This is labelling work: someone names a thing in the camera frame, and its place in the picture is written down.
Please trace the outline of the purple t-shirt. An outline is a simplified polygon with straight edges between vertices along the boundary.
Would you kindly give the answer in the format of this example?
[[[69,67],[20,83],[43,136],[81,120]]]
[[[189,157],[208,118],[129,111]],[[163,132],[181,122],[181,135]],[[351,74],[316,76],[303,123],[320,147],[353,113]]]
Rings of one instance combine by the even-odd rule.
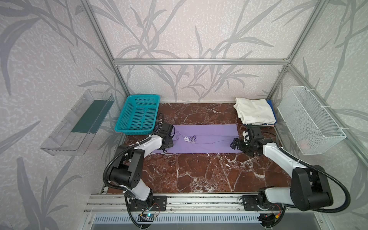
[[[239,137],[237,125],[175,125],[170,154],[240,153],[230,147]]]

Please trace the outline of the teal plastic basket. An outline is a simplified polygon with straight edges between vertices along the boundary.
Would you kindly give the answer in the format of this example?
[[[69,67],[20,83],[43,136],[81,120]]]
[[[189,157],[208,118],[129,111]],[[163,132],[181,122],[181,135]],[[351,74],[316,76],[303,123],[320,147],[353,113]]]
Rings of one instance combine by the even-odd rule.
[[[147,135],[154,130],[161,97],[138,94],[126,98],[115,131],[126,135]]]

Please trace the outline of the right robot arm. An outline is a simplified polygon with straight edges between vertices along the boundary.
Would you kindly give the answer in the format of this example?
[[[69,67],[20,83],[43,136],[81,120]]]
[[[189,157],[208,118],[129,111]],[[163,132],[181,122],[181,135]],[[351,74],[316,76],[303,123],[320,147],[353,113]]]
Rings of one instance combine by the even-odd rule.
[[[267,157],[291,178],[289,187],[260,189],[258,195],[254,197],[260,209],[266,209],[271,204],[282,204],[300,211],[338,213],[350,206],[351,195],[343,183],[328,174],[323,167],[298,159],[277,142],[264,137],[258,126],[247,126],[245,137],[242,140],[235,138],[230,147],[251,156],[259,154]],[[330,181],[338,185],[345,195],[343,204],[337,208],[331,207],[334,198]]]

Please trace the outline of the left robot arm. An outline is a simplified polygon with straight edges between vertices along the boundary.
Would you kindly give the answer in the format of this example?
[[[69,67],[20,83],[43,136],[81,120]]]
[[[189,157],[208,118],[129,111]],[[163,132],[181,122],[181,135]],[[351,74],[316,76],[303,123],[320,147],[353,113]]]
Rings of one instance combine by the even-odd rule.
[[[106,187],[124,191],[125,197],[136,200],[146,206],[153,204],[153,192],[142,181],[145,157],[155,150],[166,151],[173,147],[175,128],[162,123],[141,141],[129,146],[119,146],[115,157],[107,164],[103,172]]]

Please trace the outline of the folded cream t-shirt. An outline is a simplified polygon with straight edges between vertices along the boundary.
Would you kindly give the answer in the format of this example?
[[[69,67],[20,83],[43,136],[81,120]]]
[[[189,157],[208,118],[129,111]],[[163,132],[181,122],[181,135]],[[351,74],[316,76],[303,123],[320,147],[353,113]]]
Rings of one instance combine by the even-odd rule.
[[[237,97],[233,107],[244,125],[266,125],[275,121],[266,99],[249,100]]]

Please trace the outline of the folded blue t-shirt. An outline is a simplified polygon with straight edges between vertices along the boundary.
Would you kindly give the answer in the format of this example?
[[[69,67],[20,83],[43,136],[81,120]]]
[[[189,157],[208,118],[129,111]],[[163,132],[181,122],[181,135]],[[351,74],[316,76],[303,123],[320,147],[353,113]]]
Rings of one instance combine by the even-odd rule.
[[[273,127],[277,123],[277,119],[276,119],[276,115],[275,115],[275,110],[274,110],[274,107],[272,105],[272,101],[271,100],[267,100],[267,103],[269,104],[269,106],[270,106],[270,108],[272,110],[272,113],[273,113],[273,116],[274,116],[275,121],[273,123],[267,123],[266,125]]]

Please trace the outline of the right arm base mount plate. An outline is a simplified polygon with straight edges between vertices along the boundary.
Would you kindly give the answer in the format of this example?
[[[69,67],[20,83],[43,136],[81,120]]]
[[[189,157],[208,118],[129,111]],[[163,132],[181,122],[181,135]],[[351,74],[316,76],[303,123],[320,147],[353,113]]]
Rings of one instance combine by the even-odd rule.
[[[283,206],[280,203],[271,203],[262,194],[258,195],[243,195],[238,204],[244,207],[245,211],[271,211],[281,212]]]

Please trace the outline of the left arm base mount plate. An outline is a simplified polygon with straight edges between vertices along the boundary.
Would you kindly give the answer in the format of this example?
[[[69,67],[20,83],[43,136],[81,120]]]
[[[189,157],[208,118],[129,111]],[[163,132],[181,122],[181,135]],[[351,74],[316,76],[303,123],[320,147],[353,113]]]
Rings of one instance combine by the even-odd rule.
[[[152,211],[166,211],[168,196],[153,195],[148,197],[146,201],[137,199],[130,199],[128,201],[129,210],[133,212],[152,210]]]

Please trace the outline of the aluminium front rail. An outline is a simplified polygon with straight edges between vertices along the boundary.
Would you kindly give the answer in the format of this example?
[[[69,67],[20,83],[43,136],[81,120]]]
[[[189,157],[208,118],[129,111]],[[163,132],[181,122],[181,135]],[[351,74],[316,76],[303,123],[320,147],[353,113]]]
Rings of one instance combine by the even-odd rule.
[[[268,213],[271,211],[245,211],[238,204],[244,195],[256,196],[257,193],[166,193],[168,196],[166,211],[154,211],[159,214],[195,214],[195,213]],[[126,214],[123,194],[91,195],[83,210],[84,214]]]

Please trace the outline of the aluminium back frame bar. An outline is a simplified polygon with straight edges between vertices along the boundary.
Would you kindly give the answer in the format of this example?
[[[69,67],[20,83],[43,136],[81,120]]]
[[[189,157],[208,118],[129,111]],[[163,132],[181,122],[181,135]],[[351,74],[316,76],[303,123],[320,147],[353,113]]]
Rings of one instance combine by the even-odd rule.
[[[245,58],[245,59],[205,59],[205,58],[117,58],[114,64],[120,65],[287,65],[285,58]]]

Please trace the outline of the clear plastic wall shelf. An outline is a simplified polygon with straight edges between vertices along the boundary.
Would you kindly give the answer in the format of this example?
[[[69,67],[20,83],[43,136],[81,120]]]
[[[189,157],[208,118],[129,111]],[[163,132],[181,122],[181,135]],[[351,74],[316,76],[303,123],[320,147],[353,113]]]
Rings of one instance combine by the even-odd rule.
[[[52,156],[84,155],[114,102],[112,93],[86,90],[41,144],[41,150]]]

